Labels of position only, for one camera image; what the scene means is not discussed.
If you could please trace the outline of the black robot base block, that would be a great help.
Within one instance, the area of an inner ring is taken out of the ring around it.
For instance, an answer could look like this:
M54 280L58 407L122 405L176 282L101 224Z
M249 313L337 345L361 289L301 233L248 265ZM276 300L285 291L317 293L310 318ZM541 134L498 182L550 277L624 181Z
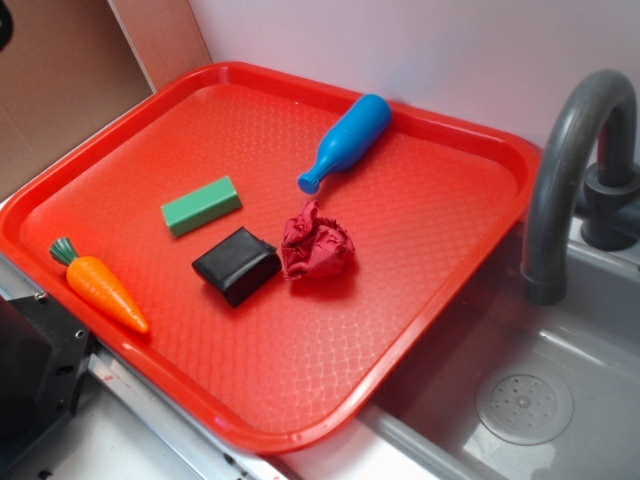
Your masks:
M1 300L1 475L75 415L94 336L45 293Z

